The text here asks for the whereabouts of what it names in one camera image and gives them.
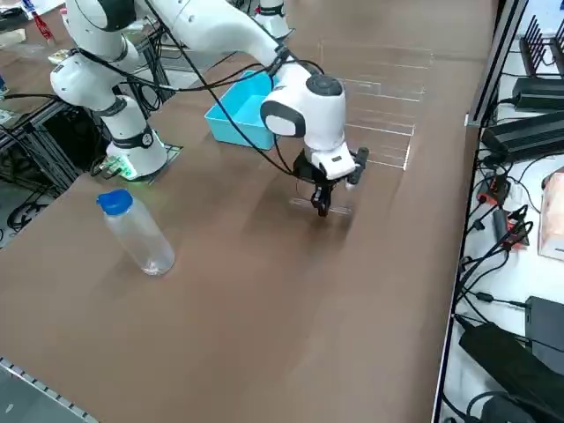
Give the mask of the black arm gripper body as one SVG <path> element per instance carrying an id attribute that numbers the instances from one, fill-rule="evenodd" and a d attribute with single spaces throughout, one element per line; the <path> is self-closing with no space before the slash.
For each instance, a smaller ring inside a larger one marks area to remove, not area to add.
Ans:
<path id="1" fill-rule="evenodd" d="M 301 150 L 293 162 L 293 175 L 301 181 L 317 187 L 328 187 L 330 185 L 324 171 L 315 167 L 308 161 L 305 150 Z"/>

